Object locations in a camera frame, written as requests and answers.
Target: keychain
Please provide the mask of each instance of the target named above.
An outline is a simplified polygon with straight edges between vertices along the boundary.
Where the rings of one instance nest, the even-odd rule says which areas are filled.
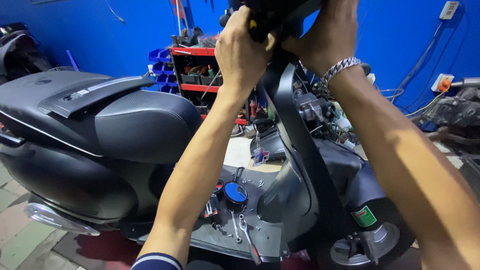
[[[260,133],[258,132],[258,129],[256,128],[256,126],[255,126],[255,129],[257,130],[257,133],[256,133],[257,149],[253,151],[254,157],[253,157],[252,167],[257,167],[262,164],[265,164],[270,154],[269,151],[265,151],[265,149],[260,147]]]

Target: bracelet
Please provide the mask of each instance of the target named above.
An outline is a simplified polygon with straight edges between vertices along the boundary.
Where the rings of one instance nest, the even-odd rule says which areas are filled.
[[[356,58],[356,57],[348,57],[345,58],[344,60],[336,63],[333,67],[331,67],[325,75],[320,78],[319,80],[319,86],[321,90],[324,90],[327,94],[330,95],[330,90],[328,90],[328,84],[330,81],[333,79],[333,77],[339,73],[340,71],[349,68],[354,65],[360,65],[361,60]]]

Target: scooter seat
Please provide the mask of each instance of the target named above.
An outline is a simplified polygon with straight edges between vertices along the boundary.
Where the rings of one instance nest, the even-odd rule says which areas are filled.
[[[165,164],[178,161],[202,123],[196,108],[178,95],[129,89],[62,117],[40,101],[78,85],[111,77],[56,71],[28,75],[0,86],[0,122],[16,136],[40,145],[52,139],[87,155]]]

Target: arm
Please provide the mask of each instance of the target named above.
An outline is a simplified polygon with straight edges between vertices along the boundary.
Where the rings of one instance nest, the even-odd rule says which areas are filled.
[[[271,56],[273,36],[264,44],[254,43],[248,33],[249,17],[250,9],[241,7],[220,35],[215,56],[224,84],[162,192],[139,256],[160,252],[186,265],[193,226],[220,177],[235,119]]]
[[[301,39],[283,47],[316,74],[354,54],[358,0],[330,1]],[[415,232],[429,269],[480,268],[480,208],[460,173],[355,66],[329,89],[344,108],[375,175]]]

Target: hand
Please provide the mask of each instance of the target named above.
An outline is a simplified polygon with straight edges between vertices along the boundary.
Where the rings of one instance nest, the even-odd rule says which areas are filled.
[[[245,104],[272,57],[275,37],[268,34],[263,44],[249,34],[251,10],[241,6],[228,20],[216,42],[215,57],[222,71],[223,86],[217,98]]]
[[[354,56],[359,0],[328,0],[315,22],[300,39],[285,40],[282,47],[293,52],[303,65],[323,76],[333,65]]]

